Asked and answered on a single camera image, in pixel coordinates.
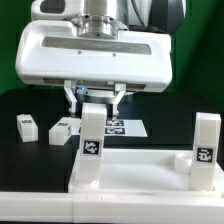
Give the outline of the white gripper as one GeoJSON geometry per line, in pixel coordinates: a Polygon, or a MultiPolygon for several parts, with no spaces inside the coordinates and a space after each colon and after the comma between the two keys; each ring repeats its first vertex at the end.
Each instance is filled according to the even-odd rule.
{"type": "Polygon", "coordinates": [[[15,68],[26,84],[62,85],[72,117],[80,117],[77,86],[110,89],[112,118],[129,91],[161,92],[172,80],[171,37],[120,31],[116,39],[80,37],[68,21],[36,20],[22,32],[15,68]]]}

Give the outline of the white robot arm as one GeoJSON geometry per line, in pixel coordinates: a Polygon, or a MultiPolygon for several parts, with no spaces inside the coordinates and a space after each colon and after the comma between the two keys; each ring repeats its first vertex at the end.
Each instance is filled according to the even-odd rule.
{"type": "Polygon", "coordinates": [[[34,0],[16,72],[26,84],[62,86],[72,111],[75,90],[94,89],[115,118],[126,93],[168,87],[185,15],[186,0],[34,0]]]}

